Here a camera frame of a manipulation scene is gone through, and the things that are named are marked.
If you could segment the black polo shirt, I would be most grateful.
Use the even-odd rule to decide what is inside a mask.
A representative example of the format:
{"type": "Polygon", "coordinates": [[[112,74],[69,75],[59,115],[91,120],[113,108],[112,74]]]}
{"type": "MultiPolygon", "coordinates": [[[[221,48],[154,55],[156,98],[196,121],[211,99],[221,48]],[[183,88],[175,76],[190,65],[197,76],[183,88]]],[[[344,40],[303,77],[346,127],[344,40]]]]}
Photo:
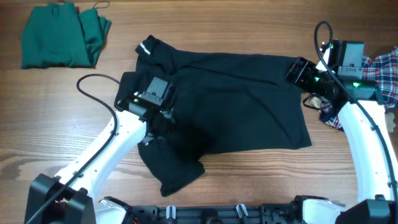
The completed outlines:
{"type": "Polygon", "coordinates": [[[187,52],[154,36],[143,40],[136,53],[136,69],[121,78],[127,91],[143,90],[151,78],[174,87],[164,110],[174,109],[176,130],[138,145],[144,164],[161,183],[162,196],[204,174],[200,158],[205,154],[311,145],[302,91],[285,78],[294,58],[187,52]]]}

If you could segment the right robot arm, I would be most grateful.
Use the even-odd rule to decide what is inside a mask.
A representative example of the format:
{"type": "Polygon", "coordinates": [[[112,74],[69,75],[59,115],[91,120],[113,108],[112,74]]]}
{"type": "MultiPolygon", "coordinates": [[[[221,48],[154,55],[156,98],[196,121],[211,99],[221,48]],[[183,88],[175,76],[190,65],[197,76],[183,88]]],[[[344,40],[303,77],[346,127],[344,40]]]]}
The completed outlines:
{"type": "Polygon", "coordinates": [[[397,223],[397,159],[384,119],[378,84],[362,80],[362,42],[331,40],[315,64],[297,58],[287,81],[327,99],[349,142],[358,204],[345,208],[323,198],[306,198],[298,215],[304,223],[397,223]]]}

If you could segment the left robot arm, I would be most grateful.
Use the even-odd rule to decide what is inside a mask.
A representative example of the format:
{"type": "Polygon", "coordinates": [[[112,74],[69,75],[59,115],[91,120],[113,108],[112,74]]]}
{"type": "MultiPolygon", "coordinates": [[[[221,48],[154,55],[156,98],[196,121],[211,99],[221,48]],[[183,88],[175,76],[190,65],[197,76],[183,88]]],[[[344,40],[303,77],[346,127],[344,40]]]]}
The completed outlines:
{"type": "Polygon", "coordinates": [[[127,223],[130,205],[112,197],[98,199],[103,184],[120,160],[140,142],[150,139],[148,115],[163,112],[174,87],[151,78],[143,90],[126,90],[119,82],[111,120],[72,163],[53,177],[38,175],[30,185],[25,223],[127,223]]]}

